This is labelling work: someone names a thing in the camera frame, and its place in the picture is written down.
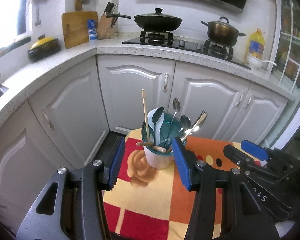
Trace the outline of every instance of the blue gripper pad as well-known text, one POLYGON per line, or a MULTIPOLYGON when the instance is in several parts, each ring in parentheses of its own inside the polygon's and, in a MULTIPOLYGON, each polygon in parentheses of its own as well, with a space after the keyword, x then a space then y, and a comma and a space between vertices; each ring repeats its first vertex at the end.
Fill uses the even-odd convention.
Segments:
POLYGON ((172 150, 182 185, 188 191, 198 190, 201 175, 195 167, 198 159, 194 152, 187 151, 179 137, 172 141, 172 150))
POLYGON ((265 149, 259 147, 258 145, 254 144, 248 140, 242 141, 241 149, 261 161, 267 161, 269 159, 269 156, 265 149))
POLYGON ((111 190, 117 183, 126 143, 122 136, 118 136, 107 159, 104 161, 102 184, 104 190, 111 190))

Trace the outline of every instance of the teal cup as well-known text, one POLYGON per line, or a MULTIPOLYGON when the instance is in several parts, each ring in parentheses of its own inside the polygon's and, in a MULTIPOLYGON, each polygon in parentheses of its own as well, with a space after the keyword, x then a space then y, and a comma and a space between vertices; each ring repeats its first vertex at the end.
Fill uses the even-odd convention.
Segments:
MULTIPOLYGON (((165 145, 165 142, 167 140, 170 124, 172 121, 173 115, 163 112, 164 113, 164 120, 163 124, 160 129, 160 144, 158 146, 163 147, 165 145)), ((181 123, 178 118, 173 119, 170 135, 167 141, 166 145, 166 150, 168 150, 171 147, 172 140, 175 137, 182 137, 185 134, 185 131, 182 129, 181 130, 181 123)), ((154 131, 152 128, 149 126, 149 134, 150 134, 150 141, 153 141, 154 139, 154 131)), ((147 142, 147 135, 146 135, 146 122, 143 122, 142 128, 141 128, 141 136, 142 136, 142 141, 147 142)), ((163 169, 167 166, 170 165, 171 162, 173 162, 173 152, 169 153, 161 153, 158 152, 157 150, 152 149, 150 146, 144 146, 144 150, 146 153, 146 158, 148 163, 156 168, 156 169, 163 169)))

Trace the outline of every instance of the red square pattern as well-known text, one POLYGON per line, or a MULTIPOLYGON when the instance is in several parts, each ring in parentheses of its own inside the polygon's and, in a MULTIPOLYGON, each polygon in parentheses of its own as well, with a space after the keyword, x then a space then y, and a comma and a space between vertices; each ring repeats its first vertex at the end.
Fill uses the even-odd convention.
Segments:
POLYGON ((128 176, 128 157, 135 150, 143 150, 143 146, 136 146, 137 142, 141 141, 133 138, 128 138, 126 141, 126 150, 124 152, 118 178, 123 179, 127 182, 130 182, 131 179, 128 176))
POLYGON ((103 205, 105 206, 105 213, 109 230, 115 232, 115 228, 117 227, 117 223, 119 220, 120 208, 110 205, 106 202, 104 202, 103 205))
POLYGON ((135 240, 167 240, 169 221, 124 211, 120 234, 135 240))

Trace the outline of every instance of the cooking oil bottle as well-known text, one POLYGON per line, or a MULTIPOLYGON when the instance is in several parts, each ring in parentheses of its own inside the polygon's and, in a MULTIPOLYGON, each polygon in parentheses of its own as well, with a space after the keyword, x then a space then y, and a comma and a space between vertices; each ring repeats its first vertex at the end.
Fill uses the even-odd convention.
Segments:
POLYGON ((265 39, 262 36, 261 30, 257 29, 257 31, 251 34, 249 37, 246 57, 247 55, 251 55, 258 59, 262 59, 264 48, 265 48, 265 39))

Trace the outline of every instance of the tablecloth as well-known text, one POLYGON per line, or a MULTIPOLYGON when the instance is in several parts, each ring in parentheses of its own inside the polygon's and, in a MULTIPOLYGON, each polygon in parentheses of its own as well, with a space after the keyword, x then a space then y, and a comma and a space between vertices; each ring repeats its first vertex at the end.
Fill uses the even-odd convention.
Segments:
MULTIPOLYGON (((175 163, 163 170, 151 167, 137 141, 141 141, 141 129, 127 135, 117 184, 103 196, 109 229, 135 240, 184 239, 195 192, 182 185, 175 163)), ((241 150, 240 143, 193 136, 188 137, 186 149, 213 168, 229 171, 236 165, 223 155, 228 144, 241 150)), ((222 195, 217 189, 214 238, 220 235, 221 215, 222 195)))

